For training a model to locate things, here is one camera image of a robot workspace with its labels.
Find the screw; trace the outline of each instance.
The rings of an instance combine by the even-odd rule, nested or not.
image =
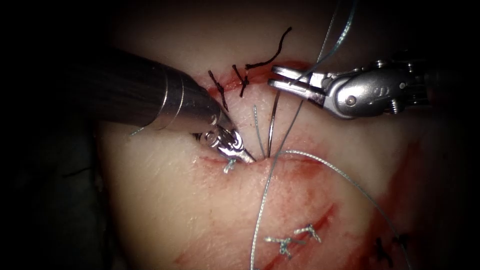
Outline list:
[[[349,95],[349,96],[345,99],[345,103],[346,103],[348,106],[353,106],[353,105],[355,105],[355,103],[357,103],[357,99],[356,99],[353,95]]]

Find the blood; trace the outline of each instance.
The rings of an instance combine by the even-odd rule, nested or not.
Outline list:
[[[249,70],[250,83],[261,84],[269,78],[274,78],[275,75],[270,72],[272,65]],[[276,62],[275,65],[304,69],[309,64],[285,61]],[[238,90],[242,86],[233,70],[229,76],[219,78],[219,82],[224,86],[225,92]],[[208,90],[212,94],[218,93],[214,85]],[[308,152],[317,154],[327,160],[329,153],[332,151],[328,145],[315,145],[309,140],[293,138],[292,141],[296,142],[295,148],[311,149]],[[408,255],[414,266],[431,265],[429,261],[422,261],[423,258],[421,257],[422,250],[428,247],[415,241],[416,235],[419,234],[417,217],[428,214],[421,207],[416,207],[421,193],[428,189],[426,184],[419,185],[419,183],[424,182],[427,174],[421,141],[422,138],[415,138],[406,149],[404,145],[399,147],[396,151],[399,156],[392,157],[397,160],[396,171],[385,179],[386,188],[384,191],[373,197],[395,224],[398,233],[408,235],[408,237],[402,237],[401,240],[407,241]],[[198,177],[206,177],[211,175],[212,172],[221,172],[225,164],[225,161],[220,158],[201,157],[196,164]],[[262,179],[271,164],[272,159],[268,158],[250,165],[236,164],[235,166],[240,167],[238,171],[249,175],[252,179]],[[352,229],[352,224],[358,220],[348,215],[350,213],[347,211],[349,201],[339,195],[340,191],[338,189],[342,186],[339,184],[338,175],[330,168],[309,158],[295,155],[291,157],[280,156],[275,168],[275,175],[277,179],[275,183],[271,184],[268,194],[269,201],[265,209],[269,211],[270,216],[277,218],[276,222],[281,224],[281,227],[277,230],[271,230],[272,235],[268,236],[282,238],[291,235],[290,237],[296,240],[306,241],[306,244],[294,242],[289,244],[288,250],[292,254],[292,258],[289,260],[285,255],[279,254],[278,244],[259,243],[256,250],[258,255],[255,257],[255,267],[262,270],[389,269],[389,259],[378,260],[376,239],[381,239],[383,258],[391,258],[392,269],[407,269],[405,255],[398,241],[393,240],[394,233],[385,221],[384,216],[372,205],[370,205],[371,211],[365,212],[366,217],[363,214],[357,214],[358,217],[366,220],[364,229],[362,231]],[[232,181],[239,178],[241,176],[229,176],[228,184],[211,184],[207,191],[212,194],[221,193],[225,191],[226,185],[231,186]],[[218,177],[218,179],[218,181],[226,182],[225,178]],[[242,219],[239,219],[240,222],[234,225],[228,225],[218,220],[215,223],[212,222],[208,229],[205,228],[205,233],[189,241],[188,247],[180,253],[174,262],[182,268],[195,268],[200,265],[200,262],[211,259],[212,263],[209,265],[215,269],[232,269],[232,267],[247,269],[251,238],[250,236],[236,238],[235,236],[238,233],[230,227],[254,228],[255,215],[254,213],[252,215],[244,214]],[[293,230],[303,228],[308,223],[313,224],[315,232],[322,239],[321,243],[317,242],[308,233],[293,235]],[[261,242],[264,236],[266,235],[259,236],[257,241]],[[238,250],[237,254],[241,258],[236,259],[235,262],[238,263],[233,266],[229,265],[229,261],[215,261],[215,254],[212,253],[214,252],[213,248],[205,249],[205,243],[230,242],[235,242],[235,249]],[[220,245],[219,249],[217,252],[223,252],[226,248]]]

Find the metal cylindrical shaft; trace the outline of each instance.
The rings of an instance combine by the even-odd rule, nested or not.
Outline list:
[[[65,60],[58,88],[99,121],[189,133],[211,130],[223,112],[189,75],[113,48]]]

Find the dark background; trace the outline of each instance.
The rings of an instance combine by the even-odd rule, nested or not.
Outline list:
[[[466,74],[477,64],[473,40],[478,23],[469,15],[474,9],[461,1],[439,2],[361,0],[359,5],[370,7],[371,16],[389,27],[407,25],[417,46]],[[2,91],[7,144],[3,222],[5,258],[14,268],[122,269],[105,207],[108,197],[96,174],[95,123],[70,111],[53,85],[63,61],[107,42],[110,22],[131,5],[88,0],[22,3],[4,10],[9,18],[3,39],[8,69]],[[467,80],[459,83],[463,86],[451,96],[458,108],[455,117],[465,127],[474,126],[476,91]],[[473,130],[465,129],[465,141],[475,144]],[[473,156],[473,150],[466,155]],[[468,242],[473,232],[468,223],[463,232],[452,232],[461,239],[456,245]],[[472,260],[467,250],[459,245],[452,263]]]

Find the black suture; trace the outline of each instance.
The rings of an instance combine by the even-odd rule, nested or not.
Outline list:
[[[375,240],[375,248],[376,248],[376,254],[377,254],[377,261],[381,261],[383,259],[386,259],[388,262],[388,267],[393,268],[394,267],[394,261],[392,258],[385,252],[384,247],[382,246],[382,240],[380,237],[378,237]]]
[[[256,63],[256,64],[246,64],[245,65],[245,69],[246,70],[249,70],[249,69],[253,69],[253,68],[258,68],[258,67],[261,67],[261,66],[265,66],[265,65],[268,65],[270,64],[275,58],[277,58],[277,56],[279,56],[280,52],[282,51],[282,44],[284,43],[284,38],[285,36],[292,30],[292,27],[290,26],[284,33],[283,35],[281,36],[280,38],[280,42],[278,44],[278,50],[276,51],[275,55],[270,58],[270,60],[266,61],[266,62],[260,62],[260,63]]]
[[[393,237],[391,241],[392,241],[393,243],[398,243],[399,245],[403,245],[403,247],[404,247],[405,249],[407,249],[407,240],[408,240],[408,239],[409,239],[408,234],[400,234],[400,235],[398,236],[398,238],[397,238],[397,237]]]
[[[221,102],[223,103],[223,107],[225,108],[225,110],[228,112],[229,111],[229,106],[227,105],[227,101],[225,100],[225,90],[224,90],[224,88],[220,85],[220,83],[217,82],[217,80],[215,79],[214,74],[212,73],[211,70],[208,71],[208,75],[210,75],[211,80],[213,81],[213,83],[216,85],[216,88],[220,92]]]
[[[247,75],[245,75],[245,78],[242,79],[242,76],[240,75],[240,72],[239,70],[237,69],[237,65],[234,64],[231,66],[233,68],[233,70],[235,71],[236,75],[238,76],[238,78],[240,79],[240,82],[241,82],[241,90],[240,90],[240,97],[243,98],[244,97],[244,90],[245,88],[247,87],[247,85],[250,84],[249,82],[249,77]]]
[[[72,177],[72,176],[78,175],[78,174],[80,174],[80,173],[83,173],[84,171],[91,170],[91,169],[92,169],[92,167],[81,168],[81,169],[76,170],[76,171],[74,171],[74,172],[70,172],[70,173],[64,174],[64,175],[62,175],[61,177],[63,177],[63,178]]]

